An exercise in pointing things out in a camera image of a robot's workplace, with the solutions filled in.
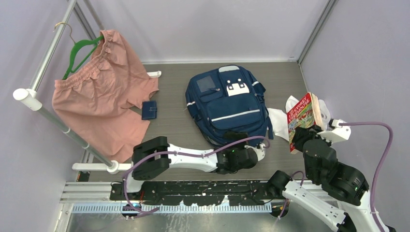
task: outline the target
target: wallet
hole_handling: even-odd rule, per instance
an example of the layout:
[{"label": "wallet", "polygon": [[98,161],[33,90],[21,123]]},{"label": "wallet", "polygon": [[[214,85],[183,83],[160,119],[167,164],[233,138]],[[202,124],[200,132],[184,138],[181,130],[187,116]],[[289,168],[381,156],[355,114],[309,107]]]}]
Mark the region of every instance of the wallet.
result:
[{"label": "wallet", "polygon": [[148,120],[157,118],[157,102],[156,101],[144,101],[142,102],[141,119]]}]

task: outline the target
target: pink shorts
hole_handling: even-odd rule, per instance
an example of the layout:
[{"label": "pink shorts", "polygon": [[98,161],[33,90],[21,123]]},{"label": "pink shorts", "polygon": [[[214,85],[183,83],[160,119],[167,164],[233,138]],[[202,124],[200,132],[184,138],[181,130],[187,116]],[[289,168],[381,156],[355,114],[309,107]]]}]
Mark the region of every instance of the pink shorts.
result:
[{"label": "pink shorts", "polygon": [[53,108],[84,140],[111,160],[124,162],[142,142],[149,121],[129,108],[158,91],[127,41],[115,30],[104,39],[91,61],[66,80],[56,80]]}]

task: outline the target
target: navy blue backpack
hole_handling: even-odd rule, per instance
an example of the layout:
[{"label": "navy blue backpack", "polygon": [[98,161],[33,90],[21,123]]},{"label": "navy blue backpack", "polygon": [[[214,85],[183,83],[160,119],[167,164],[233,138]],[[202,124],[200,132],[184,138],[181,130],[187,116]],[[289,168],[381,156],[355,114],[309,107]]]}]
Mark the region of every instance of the navy blue backpack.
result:
[{"label": "navy blue backpack", "polygon": [[[265,88],[248,70],[224,66],[194,76],[185,97],[190,115],[208,142],[221,146],[231,143],[229,134],[273,139],[272,124],[264,102]],[[256,146],[262,140],[250,140]]]}]

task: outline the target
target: green hanger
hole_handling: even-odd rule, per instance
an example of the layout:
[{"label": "green hanger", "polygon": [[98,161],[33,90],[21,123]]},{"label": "green hanger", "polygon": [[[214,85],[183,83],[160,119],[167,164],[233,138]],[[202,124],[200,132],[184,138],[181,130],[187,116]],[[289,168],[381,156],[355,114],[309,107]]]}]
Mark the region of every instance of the green hanger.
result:
[{"label": "green hanger", "polygon": [[[66,25],[68,25],[68,26],[70,27],[70,29],[71,29],[70,38],[71,38],[72,41],[74,42],[74,47],[72,48],[71,53],[70,53],[70,65],[68,66],[68,69],[67,69],[67,71],[65,72],[65,75],[64,75],[64,77],[63,77],[63,80],[65,80],[65,79],[67,79],[67,77],[68,77],[68,75],[69,75],[70,73],[75,73],[75,72],[81,67],[81,65],[83,65],[84,62],[86,62],[86,60],[88,59],[88,57],[90,57],[91,54],[95,51],[95,49],[97,49],[98,42],[99,42],[100,40],[102,40],[102,39],[104,38],[104,36],[102,35],[102,36],[98,37],[98,38],[95,39],[95,40],[81,40],[81,41],[75,42],[75,40],[71,37],[71,33],[72,33],[72,31],[73,31],[73,29],[71,28],[71,26],[70,26],[69,24],[67,24],[67,23],[57,23],[57,24],[54,26],[54,29],[55,29],[59,24],[66,24]],[[80,64],[73,70],[75,56],[77,55],[78,51],[81,50],[81,48],[83,48],[83,47],[85,47],[85,46],[87,46],[87,45],[94,45],[94,48],[93,48],[93,49],[90,51],[90,53],[80,62]]]}]

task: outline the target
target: comic book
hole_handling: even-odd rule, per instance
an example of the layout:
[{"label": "comic book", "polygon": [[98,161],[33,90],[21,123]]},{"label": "comic book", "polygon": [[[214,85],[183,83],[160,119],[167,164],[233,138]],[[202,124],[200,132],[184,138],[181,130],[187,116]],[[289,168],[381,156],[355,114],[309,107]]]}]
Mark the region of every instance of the comic book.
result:
[{"label": "comic book", "polygon": [[289,146],[292,154],[298,151],[294,148],[292,139],[296,127],[309,128],[313,125],[323,127],[319,100],[313,93],[307,93],[288,113]]}]

